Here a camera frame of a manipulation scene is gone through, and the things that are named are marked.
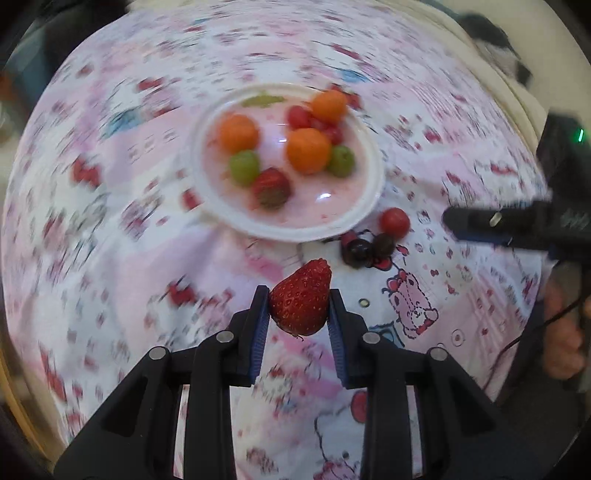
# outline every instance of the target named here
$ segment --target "cherry tomato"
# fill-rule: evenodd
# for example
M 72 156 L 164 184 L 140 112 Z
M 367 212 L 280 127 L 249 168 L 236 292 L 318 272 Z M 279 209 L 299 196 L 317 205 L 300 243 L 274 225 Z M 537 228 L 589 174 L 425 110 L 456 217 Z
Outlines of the cherry tomato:
M 322 120 L 318 120 L 315 116 L 312 116 L 310 119 L 310 126 L 323 132 L 329 124 L 325 124 Z
M 311 120 L 311 113 L 301 105 L 294 105 L 287 111 L 287 123 L 294 130 L 310 128 Z
M 329 138 L 333 145 L 340 145 L 343 142 L 343 131 L 336 125 L 326 127 L 322 133 Z
M 389 208 L 380 216 L 379 227 L 382 232 L 399 240 L 410 230 L 410 218 L 400 208 Z

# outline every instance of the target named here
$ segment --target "orange fruit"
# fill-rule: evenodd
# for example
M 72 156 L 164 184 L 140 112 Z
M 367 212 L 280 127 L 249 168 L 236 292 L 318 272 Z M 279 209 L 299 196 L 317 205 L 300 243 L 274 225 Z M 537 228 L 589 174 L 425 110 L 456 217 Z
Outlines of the orange fruit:
M 260 136 L 256 123 L 246 115 L 228 115 L 219 126 L 219 142 L 229 153 L 254 150 Z
M 287 160 L 304 175 L 318 173 L 330 160 L 330 140 L 315 128 L 300 128 L 289 133 L 285 146 Z
M 310 108 L 318 120 L 336 125 L 347 113 L 347 96 L 338 90 L 327 90 L 312 99 Z

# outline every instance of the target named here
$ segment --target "black cable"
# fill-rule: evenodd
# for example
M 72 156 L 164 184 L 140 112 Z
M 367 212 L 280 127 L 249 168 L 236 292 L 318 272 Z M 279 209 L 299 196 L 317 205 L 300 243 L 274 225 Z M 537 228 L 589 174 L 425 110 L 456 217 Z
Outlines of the black cable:
M 538 325 L 537 327 L 533 328 L 532 331 L 528 332 L 527 335 L 522 333 L 515 340 L 513 340 L 512 342 L 505 345 L 502 348 L 502 350 L 499 352 L 499 354 L 496 356 L 495 362 L 492 364 L 492 367 L 491 367 L 491 374 L 489 375 L 488 380 L 486 380 L 486 383 L 485 383 L 484 387 L 482 387 L 482 389 L 486 391 L 486 389 L 488 388 L 489 384 L 492 381 L 492 378 L 495 376 L 495 372 L 496 372 L 497 367 L 499 366 L 499 361 L 501 360 L 501 357 L 503 356 L 503 354 L 505 352 L 507 352 L 507 350 L 509 350 L 509 348 L 518 344 L 523 338 L 528 338 L 528 337 L 532 336 L 533 334 L 539 332 L 540 330 L 545 329 L 550 323 L 554 323 L 556 320 L 561 319 L 568 312 L 573 310 L 575 307 L 581 305 L 586 298 L 587 298 L 587 296 L 581 295 L 573 303 L 568 305 L 564 310 L 558 312 L 556 315 L 554 315 L 553 317 L 546 320 L 544 323 L 542 323 L 542 325 Z

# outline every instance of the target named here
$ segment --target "pink tablecloth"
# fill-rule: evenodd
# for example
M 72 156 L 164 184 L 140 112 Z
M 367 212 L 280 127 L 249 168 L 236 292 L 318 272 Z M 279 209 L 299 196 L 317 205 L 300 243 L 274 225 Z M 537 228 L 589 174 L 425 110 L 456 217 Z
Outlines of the pink tablecloth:
M 180 151 L 210 101 L 251 82 L 336 82 L 360 94 L 387 185 L 357 230 L 377 233 L 387 207 L 408 212 L 413 231 L 391 261 L 356 271 L 338 242 L 276 244 L 207 216 Z M 21 140 L 2 231 L 10 334 L 47 378 L 69 439 L 151 346 L 197 345 L 257 284 L 324 257 L 348 309 L 405 348 L 443 345 L 482 385 L 530 315 L 543 259 L 457 244 L 440 216 L 450 203 L 543 189 L 476 79 L 385 7 L 230 0 L 131 14 L 67 59 Z M 184 294 L 171 295 L 174 285 Z M 352 478 L 363 394 L 352 403 L 340 387 L 326 331 L 302 342 L 271 325 L 267 342 L 256 387 L 233 392 L 240 475 Z

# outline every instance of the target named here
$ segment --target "green grape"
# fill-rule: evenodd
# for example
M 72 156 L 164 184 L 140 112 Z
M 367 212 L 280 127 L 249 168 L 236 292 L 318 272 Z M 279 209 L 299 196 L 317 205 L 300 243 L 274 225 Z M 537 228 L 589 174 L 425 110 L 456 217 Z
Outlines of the green grape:
M 355 154 L 349 147 L 345 147 L 344 145 L 333 147 L 326 170 L 331 172 L 335 177 L 342 179 L 348 177 L 355 170 Z
M 230 157 L 230 174 L 239 185 L 250 186 L 260 172 L 259 158 L 255 151 L 242 150 Z

